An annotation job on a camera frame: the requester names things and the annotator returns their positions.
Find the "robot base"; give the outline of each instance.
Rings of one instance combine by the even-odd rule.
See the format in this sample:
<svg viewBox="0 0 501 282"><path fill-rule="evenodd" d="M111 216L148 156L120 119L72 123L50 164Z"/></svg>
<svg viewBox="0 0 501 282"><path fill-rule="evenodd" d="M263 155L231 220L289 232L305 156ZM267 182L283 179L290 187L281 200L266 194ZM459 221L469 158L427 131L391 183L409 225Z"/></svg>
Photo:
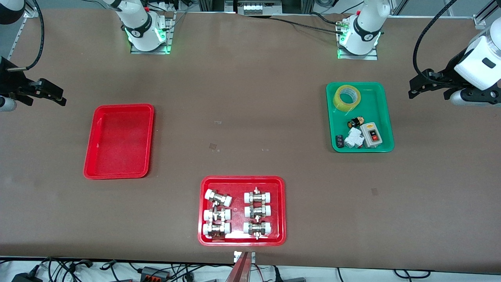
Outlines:
<svg viewBox="0 0 501 282"><path fill-rule="evenodd" d="M134 45L130 45L130 53L131 54L140 54L140 55L168 55L170 54L170 49L172 48L172 37L174 36L174 28L176 21L176 13L172 18L166 18L165 16L159 16L160 28L168 28L166 32L159 32L159 36L165 37L165 41L161 43L157 48L151 51L140 51Z"/></svg>

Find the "power adapter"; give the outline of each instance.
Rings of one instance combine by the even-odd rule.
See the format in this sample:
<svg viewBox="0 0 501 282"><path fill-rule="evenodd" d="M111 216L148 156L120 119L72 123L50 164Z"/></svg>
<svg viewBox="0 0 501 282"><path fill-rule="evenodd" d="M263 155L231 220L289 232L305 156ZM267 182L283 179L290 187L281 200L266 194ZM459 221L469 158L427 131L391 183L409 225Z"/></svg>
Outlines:
<svg viewBox="0 0 501 282"><path fill-rule="evenodd" d="M14 276L12 282L43 282L42 279L30 277L28 273L19 273Z"/></svg>

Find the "switch box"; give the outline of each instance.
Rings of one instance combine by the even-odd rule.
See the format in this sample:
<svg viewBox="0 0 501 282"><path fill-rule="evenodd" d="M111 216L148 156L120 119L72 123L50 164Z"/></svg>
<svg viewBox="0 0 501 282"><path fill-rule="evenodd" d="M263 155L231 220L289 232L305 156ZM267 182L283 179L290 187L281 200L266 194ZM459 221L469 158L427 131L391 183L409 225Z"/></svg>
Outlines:
<svg viewBox="0 0 501 282"><path fill-rule="evenodd" d="M365 147L372 148L383 143L383 140L381 139L381 135L379 134L375 123L370 122L363 124L360 126L360 130L362 131L362 136L365 138Z"/></svg>

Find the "white plastic nut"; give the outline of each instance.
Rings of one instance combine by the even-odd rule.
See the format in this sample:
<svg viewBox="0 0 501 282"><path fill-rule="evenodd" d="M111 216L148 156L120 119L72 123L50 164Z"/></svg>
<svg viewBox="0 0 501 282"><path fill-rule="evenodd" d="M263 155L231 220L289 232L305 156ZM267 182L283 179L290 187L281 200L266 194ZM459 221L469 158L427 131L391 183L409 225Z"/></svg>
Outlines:
<svg viewBox="0 0 501 282"><path fill-rule="evenodd" d="M209 235L209 225L207 223L203 224L202 230L204 235Z"/></svg>
<svg viewBox="0 0 501 282"><path fill-rule="evenodd" d="M223 206L229 207L231 205L231 200L232 199L233 199L232 197L226 196L226 200L224 201Z"/></svg>
<svg viewBox="0 0 501 282"><path fill-rule="evenodd" d="M265 222L265 234L270 234L272 232L272 225L269 222Z"/></svg>
<svg viewBox="0 0 501 282"><path fill-rule="evenodd" d="M231 210L230 209L224 210L224 219L225 220L230 220L231 219Z"/></svg>
<svg viewBox="0 0 501 282"><path fill-rule="evenodd" d="M207 192L205 193L205 199L208 200L210 198L210 194L212 193L212 189L207 189Z"/></svg>
<svg viewBox="0 0 501 282"><path fill-rule="evenodd" d="M248 204L248 203L251 202L249 193L244 193L243 194L243 202L246 203L246 204Z"/></svg>
<svg viewBox="0 0 501 282"><path fill-rule="evenodd" d="M229 222L226 222L224 224L224 233L225 234L230 234L231 233L231 225L229 224Z"/></svg>
<svg viewBox="0 0 501 282"><path fill-rule="evenodd" d="M272 214L272 207L270 205L265 205L266 216L270 216Z"/></svg>
<svg viewBox="0 0 501 282"><path fill-rule="evenodd" d="M210 220L211 218L211 211L210 210L204 210L203 211L203 219L204 220Z"/></svg>
<svg viewBox="0 0 501 282"><path fill-rule="evenodd" d="M269 192L265 193L265 203L269 204L271 201L271 195Z"/></svg>
<svg viewBox="0 0 501 282"><path fill-rule="evenodd" d="M243 223L243 232L245 234L248 234L249 233L249 223L248 222L244 222Z"/></svg>
<svg viewBox="0 0 501 282"><path fill-rule="evenodd" d="M251 207L244 207L243 212L245 213L245 217L251 217Z"/></svg>

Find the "plastic tray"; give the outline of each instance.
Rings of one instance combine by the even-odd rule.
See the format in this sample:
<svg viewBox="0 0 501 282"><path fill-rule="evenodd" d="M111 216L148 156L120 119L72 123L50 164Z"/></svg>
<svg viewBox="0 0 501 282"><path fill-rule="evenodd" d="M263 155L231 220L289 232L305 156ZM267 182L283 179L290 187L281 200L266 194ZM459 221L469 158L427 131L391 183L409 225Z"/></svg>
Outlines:
<svg viewBox="0 0 501 282"><path fill-rule="evenodd" d="M270 222L272 232L256 240L254 236L243 232L243 223L249 222L245 218L243 208L248 206L243 202L243 194L252 192L255 187L261 192L270 192L272 215L262 219ZM213 240L202 233L203 211L212 207L212 203L204 198L207 189L217 190L219 194L228 194L233 197L231 209L231 233L224 239ZM286 239L285 220L285 183L278 176L207 176L200 187L200 207L198 211L198 241L204 246L279 246Z"/></svg>
<svg viewBox="0 0 501 282"><path fill-rule="evenodd" d="M148 173L154 109L150 104L103 105L92 120L84 176L141 178Z"/></svg>
<svg viewBox="0 0 501 282"><path fill-rule="evenodd" d="M334 106L333 98L338 88L349 84L360 91L360 103L351 111L343 112ZM377 82L331 82L327 85L327 108L329 110L329 123L331 128L331 141L334 150L340 153L386 153L395 147L393 131L391 130L390 114L386 104L386 95L383 85ZM347 126L349 120L362 116L365 122L375 122L381 134L383 143L375 148L338 148L336 135L348 136L350 130Z"/></svg>

